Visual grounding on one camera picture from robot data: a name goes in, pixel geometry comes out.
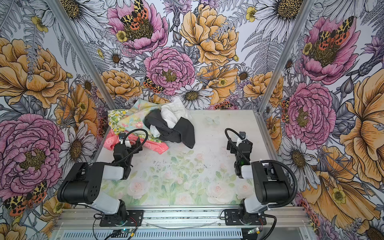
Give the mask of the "pink patterned cloth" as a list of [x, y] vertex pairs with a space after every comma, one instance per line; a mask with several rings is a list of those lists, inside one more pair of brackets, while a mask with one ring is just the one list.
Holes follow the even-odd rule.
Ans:
[[[138, 137], [135, 136], [135, 135], [130, 135], [128, 137], [128, 140], [129, 140], [131, 145], [137, 139], [138, 139]], [[119, 139], [119, 136], [116, 135], [112, 130], [110, 130], [109, 133], [107, 134], [107, 138], [106, 138], [106, 140], [104, 142], [103, 147], [106, 148], [107, 150], [112, 151], [114, 149], [115, 145], [120, 143], [120, 142], [121, 142], [121, 140]], [[166, 143], [164, 143], [164, 142], [158, 143], [158, 142], [151, 141], [149, 139], [144, 144], [144, 147], [148, 148], [148, 149], [150, 149], [152, 151], [155, 151], [155, 152], [157, 152], [160, 155], [165, 153], [169, 149], [169, 147], [167, 146]]]

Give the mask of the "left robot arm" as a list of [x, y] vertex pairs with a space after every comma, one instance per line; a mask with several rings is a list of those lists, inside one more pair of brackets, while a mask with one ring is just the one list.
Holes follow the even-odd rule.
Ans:
[[103, 180], [127, 180], [132, 170], [133, 155], [143, 149], [148, 139], [144, 129], [128, 132], [114, 146], [113, 161], [76, 163], [59, 187], [57, 198], [61, 203], [84, 206], [101, 213], [104, 226], [141, 225], [140, 215], [130, 214], [125, 202], [101, 191]]

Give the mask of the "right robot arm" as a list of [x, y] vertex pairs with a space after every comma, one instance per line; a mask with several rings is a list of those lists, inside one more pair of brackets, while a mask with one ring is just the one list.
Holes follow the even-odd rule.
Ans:
[[298, 191], [298, 183], [293, 171], [285, 164], [275, 160], [250, 160], [253, 143], [245, 132], [226, 128], [227, 150], [235, 155], [235, 174], [240, 179], [253, 182], [255, 193], [243, 197], [237, 210], [224, 210], [227, 226], [264, 225], [264, 213], [272, 208], [290, 204]]

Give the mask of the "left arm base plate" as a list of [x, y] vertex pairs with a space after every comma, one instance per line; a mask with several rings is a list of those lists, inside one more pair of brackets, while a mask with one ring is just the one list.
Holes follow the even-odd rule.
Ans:
[[143, 210], [127, 210], [123, 215], [105, 215], [99, 225], [100, 227], [140, 227], [143, 215]]

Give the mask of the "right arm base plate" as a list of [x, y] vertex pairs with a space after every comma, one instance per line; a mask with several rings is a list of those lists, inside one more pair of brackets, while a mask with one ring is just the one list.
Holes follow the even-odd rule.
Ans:
[[243, 213], [239, 209], [225, 209], [223, 218], [226, 226], [261, 226], [267, 223], [265, 217]]

